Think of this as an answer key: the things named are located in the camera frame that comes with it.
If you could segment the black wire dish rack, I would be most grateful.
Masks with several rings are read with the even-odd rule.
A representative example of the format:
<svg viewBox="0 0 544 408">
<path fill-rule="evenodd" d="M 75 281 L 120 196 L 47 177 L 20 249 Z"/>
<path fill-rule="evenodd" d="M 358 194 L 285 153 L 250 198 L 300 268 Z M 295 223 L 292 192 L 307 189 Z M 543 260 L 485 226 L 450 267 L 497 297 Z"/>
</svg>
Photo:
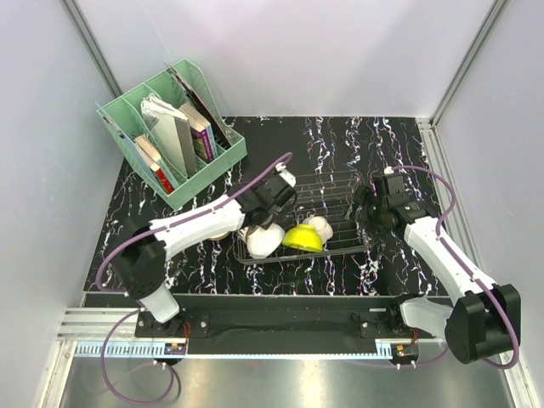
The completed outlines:
<svg viewBox="0 0 544 408">
<path fill-rule="evenodd" d="M 346 218 L 360 185 L 362 175 L 356 170 L 298 176 L 295 185 L 297 198 L 284 207 L 275 222 L 288 231 L 308 218 L 322 217 L 332 231 L 331 238 L 324 243 L 324 249 L 321 252 L 308 252 L 281 245 L 268 257 L 257 260 L 250 256 L 246 243 L 237 236 L 233 239 L 235 259 L 241 264 L 270 264 L 365 251 L 376 240 L 360 223 Z"/>
</svg>

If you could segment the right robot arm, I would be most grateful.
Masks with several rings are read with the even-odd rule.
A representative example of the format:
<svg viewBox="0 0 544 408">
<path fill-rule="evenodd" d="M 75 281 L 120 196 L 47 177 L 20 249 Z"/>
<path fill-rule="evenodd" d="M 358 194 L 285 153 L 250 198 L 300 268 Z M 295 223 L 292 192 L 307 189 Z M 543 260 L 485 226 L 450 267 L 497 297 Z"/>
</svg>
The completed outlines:
<svg viewBox="0 0 544 408">
<path fill-rule="evenodd" d="M 393 233 L 412 248 L 439 278 L 450 298 L 446 306 L 422 295 L 397 297 L 386 315 L 396 337 L 413 330 L 445 340 L 463 364 L 483 360 L 508 370 L 519 362 L 521 297 L 511 284 L 499 285 L 443 231 L 444 218 L 405 188 L 402 167 L 389 167 L 354 193 L 346 218 L 380 236 Z"/>
</svg>

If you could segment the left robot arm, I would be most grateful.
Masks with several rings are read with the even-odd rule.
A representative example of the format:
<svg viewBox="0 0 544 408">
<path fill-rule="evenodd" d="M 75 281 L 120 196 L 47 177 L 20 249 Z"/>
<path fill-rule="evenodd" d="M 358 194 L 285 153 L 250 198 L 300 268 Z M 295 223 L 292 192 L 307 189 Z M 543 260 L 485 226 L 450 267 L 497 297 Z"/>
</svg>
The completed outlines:
<svg viewBox="0 0 544 408">
<path fill-rule="evenodd" d="M 255 180 L 203 207 L 149 222 L 116 248 L 109 264 L 127 296 L 151 313 L 154 327 L 164 336 L 175 336 L 184 317 L 165 283 L 166 261 L 230 233 L 242 238 L 251 258 L 268 257 L 285 235 L 275 219 L 296 198 L 295 185 L 296 176 L 278 165 L 268 180 Z"/>
</svg>

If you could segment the beige bowl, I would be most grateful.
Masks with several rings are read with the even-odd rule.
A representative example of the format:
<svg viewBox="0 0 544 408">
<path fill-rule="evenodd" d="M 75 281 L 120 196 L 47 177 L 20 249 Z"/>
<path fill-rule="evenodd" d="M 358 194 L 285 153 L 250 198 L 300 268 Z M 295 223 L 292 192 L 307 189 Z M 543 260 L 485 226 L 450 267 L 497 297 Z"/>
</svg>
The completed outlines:
<svg viewBox="0 0 544 408">
<path fill-rule="evenodd" d="M 221 234 L 218 234 L 218 235 L 214 235 L 212 237 L 209 238 L 210 241 L 221 241 L 223 239 L 225 239 L 227 236 L 229 236 L 231 234 L 230 231 L 227 231 L 227 232 L 224 232 L 224 233 L 221 233 Z"/>
</svg>

